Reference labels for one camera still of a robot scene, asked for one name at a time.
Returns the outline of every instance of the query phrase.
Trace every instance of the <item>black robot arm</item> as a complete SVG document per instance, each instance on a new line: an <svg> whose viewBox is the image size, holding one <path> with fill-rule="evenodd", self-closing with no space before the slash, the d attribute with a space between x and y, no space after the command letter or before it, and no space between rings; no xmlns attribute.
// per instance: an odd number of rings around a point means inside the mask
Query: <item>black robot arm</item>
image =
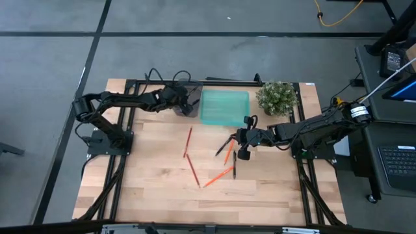
<svg viewBox="0 0 416 234"><path fill-rule="evenodd" d="M310 119L294 124L269 125L267 129L252 128L253 120L247 116L244 119L248 124L247 128L238 129L231 138L235 138L241 145L239 158L249 160L248 146L275 146L287 150L296 144L304 151L313 151L334 145L352 131L367 126L371 120L365 106L358 103L343 103Z"/></svg>
<svg viewBox="0 0 416 234"><path fill-rule="evenodd" d="M110 152L117 152L117 154L121 154L120 151L114 150L129 152L132 132L125 132L120 125L110 123L105 119L102 114L107 109L111 107L132 107L148 112L159 112L178 107L183 115L188 116L193 110L192 106L199 101L197 99L194 103L188 103L188 97L188 90L184 86L172 83L166 85L163 89L141 95L111 92L86 94L76 99L72 105L75 110L75 117L79 122L83 124L90 123L100 130L100 133L96 133L95 136L93 133L92 137L83 137L83 140L89 146L88 153L111 154ZM97 108L94 107L93 100L99 101Z"/></svg>

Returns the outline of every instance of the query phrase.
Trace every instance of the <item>red pencil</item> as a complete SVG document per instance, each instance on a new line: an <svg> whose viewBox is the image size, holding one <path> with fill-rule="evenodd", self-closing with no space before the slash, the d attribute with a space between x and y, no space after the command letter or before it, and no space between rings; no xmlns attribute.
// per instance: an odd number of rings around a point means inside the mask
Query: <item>red pencil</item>
<svg viewBox="0 0 416 234"><path fill-rule="evenodd" d="M188 144L189 144L189 139L190 139L190 134L191 134L191 132L192 132L192 126L190 127L190 129L189 129L189 135L188 135L188 140L187 140L187 144L186 144L186 146L185 146L185 151L183 152L183 157L185 158L185 155L187 154L187 151L188 151Z"/></svg>
<svg viewBox="0 0 416 234"><path fill-rule="evenodd" d="M192 166L192 163L190 162L190 158L189 158L189 155L188 154L187 154L187 159L188 159L188 162L189 162L190 169L192 170L192 173L194 174L194 177L195 177L195 180L196 180L196 184L198 185L199 188L201 188L200 182L198 181L198 176L196 176L194 167Z"/></svg>

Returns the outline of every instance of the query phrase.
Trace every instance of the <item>computer monitor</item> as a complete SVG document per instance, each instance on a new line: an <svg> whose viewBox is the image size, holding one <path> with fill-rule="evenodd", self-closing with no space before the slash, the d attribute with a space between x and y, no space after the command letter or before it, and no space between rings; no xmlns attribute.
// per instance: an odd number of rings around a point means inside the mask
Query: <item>computer monitor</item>
<svg viewBox="0 0 416 234"><path fill-rule="evenodd" d="M416 74L394 86L383 94L383 98L416 103Z"/></svg>

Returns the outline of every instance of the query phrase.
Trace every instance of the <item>wire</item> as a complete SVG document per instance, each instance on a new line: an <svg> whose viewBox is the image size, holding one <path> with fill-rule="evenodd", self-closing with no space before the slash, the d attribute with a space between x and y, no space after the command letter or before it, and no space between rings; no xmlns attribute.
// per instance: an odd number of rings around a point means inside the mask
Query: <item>wire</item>
<svg viewBox="0 0 416 234"><path fill-rule="evenodd" d="M363 103L365 100L367 100L369 97L371 97L373 95L373 93L377 92L377 90L383 86L386 82L388 82L390 79L392 79L395 75L397 75L399 72L401 72L404 68L406 68L407 66L409 66L412 62L416 61L416 58L412 59L410 62L408 62L407 64L405 64L403 67L401 67L399 70L396 70L395 73L393 73L392 75L390 75L389 78L387 78L385 81L383 81L379 86L377 86L377 88L375 88L369 95L367 95L366 97L364 97L364 99L362 99L359 103Z"/></svg>
<svg viewBox="0 0 416 234"><path fill-rule="evenodd" d="M149 71L149 75L148 75L148 74L146 74L146 73L144 74L144 79L146 80L146 85L144 86L144 89L143 89L143 91L142 91L142 93L141 93L140 95L144 94L144 92L145 92L145 91L146 91L146 89L148 88L148 84L149 84L149 82L150 82L151 73L152 73L153 71L155 71L155 72L157 73L157 76L158 76L158 77L159 77L159 79L162 81L163 85L166 85L166 83L165 83L165 81L163 80L162 75L159 73L159 71L158 71L156 68L151 68L151 69L150 69L150 71Z"/></svg>
<svg viewBox="0 0 416 234"><path fill-rule="evenodd" d="M394 87L394 86L396 86L396 84L393 84L393 85L390 85L390 86L387 86L387 87L381 88L381 89L377 90L377 92L382 91L382 90L385 90L386 88L391 88L391 87ZM354 102L357 102L357 101L359 101L361 98L364 98L367 94L368 94L368 93L366 93L366 94L362 95L361 97L357 98Z"/></svg>
<svg viewBox="0 0 416 234"><path fill-rule="evenodd" d="M77 135L77 137L79 137L86 144L86 146L90 146L90 144L82 136L80 136L79 133L78 133L78 128L83 124L84 124L84 122L78 123L77 127L75 127L74 132Z"/></svg>
<svg viewBox="0 0 416 234"><path fill-rule="evenodd" d="M259 117L257 115L253 115L252 118L255 118L253 126L252 126L252 128L255 128L257 127L257 121L259 120Z"/></svg>
<svg viewBox="0 0 416 234"><path fill-rule="evenodd" d="M358 77L359 77L359 75L361 75L361 72L359 72L358 73L358 75L356 76L356 78L354 78L354 80L353 81L350 81L350 83L348 84L348 85L346 85L341 91L339 91L338 93L336 93L336 94L334 94L332 97L331 97L331 99L330 99L330 105L328 106L328 107L323 107L323 108L321 108L321 111L322 112L325 112L325 111L327 111L328 109L330 109L332 106L333 106L333 104L332 104L332 99L336 96L336 95L338 95L338 94L340 94L341 92L343 92L344 90L346 90L346 88L348 88L350 85L352 85L352 83L356 80L356 79L358 79Z"/></svg>
<svg viewBox="0 0 416 234"><path fill-rule="evenodd" d="M92 159L94 159L97 155L91 155L91 157L89 159L87 159L84 164L83 164L83 168L81 169L81 179L84 176L84 170L85 170L85 166L88 164L88 162L90 162Z"/></svg>
<svg viewBox="0 0 416 234"><path fill-rule="evenodd" d="M332 23L332 24L330 24L330 25L327 25L327 24L325 24L324 22L323 22L323 20L322 20L322 12L320 11L320 7L319 7L319 4L318 4L318 2L317 2L317 0L314 0L315 1L315 4L317 5L317 8L318 8L318 17L319 17L319 20L320 20L320 23L323 25L323 26L325 26L325 27L333 27L333 26L335 26L335 25L337 25L337 24L339 24L340 22L342 22L342 21L344 21L346 18L348 18L354 11L356 11L357 10L357 8L364 2L364 0L361 0L357 5L356 5L356 7L354 7L346 16L344 16L342 19L340 19L339 21L336 21L335 23Z"/></svg>
<svg viewBox="0 0 416 234"><path fill-rule="evenodd" d="M174 78L172 79L172 81L175 81L176 76L177 76L177 75L179 75L180 73L186 73L186 74L188 74L188 82L190 81L190 73L189 73L188 71L185 71L185 70L178 71L178 72L174 75Z"/></svg>

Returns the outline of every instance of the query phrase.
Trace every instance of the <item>pencil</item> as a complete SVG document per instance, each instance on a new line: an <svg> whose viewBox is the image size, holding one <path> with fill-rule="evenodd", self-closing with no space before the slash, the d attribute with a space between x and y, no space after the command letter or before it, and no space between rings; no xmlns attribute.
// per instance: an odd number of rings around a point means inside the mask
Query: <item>pencil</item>
<svg viewBox="0 0 416 234"><path fill-rule="evenodd" d="M230 166L227 170L221 172L221 174L217 175L214 179L210 180L210 182L206 183L203 187L205 188L206 186L214 183L217 179L220 179L222 176L224 176L225 174L227 174L229 171L231 171L234 167Z"/></svg>
<svg viewBox="0 0 416 234"><path fill-rule="evenodd" d="M192 163L190 162L190 158L189 158L189 155L188 154L187 154L187 159L188 159L188 162L189 162L190 169L192 170L192 173L194 174L194 177L195 177L195 180L196 180L196 184L198 185L199 188L201 188L200 182L198 181L198 176L196 176L194 167L192 166Z"/></svg>
<svg viewBox="0 0 416 234"><path fill-rule="evenodd" d="M183 152L183 158L185 158L185 155L188 152L188 144L189 144L189 139L190 139L191 132L192 132L192 126L189 129L188 140L187 140L187 144L185 145L185 151Z"/></svg>
<svg viewBox="0 0 416 234"><path fill-rule="evenodd" d="M226 156L226 159L224 160L224 165L225 165L225 164L227 163L227 161L228 161L229 153L231 153L231 150L233 149L233 146L234 146L234 140L232 140L232 141L231 141L231 144L229 145L228 152L227 152L227 156Z"/></svg>

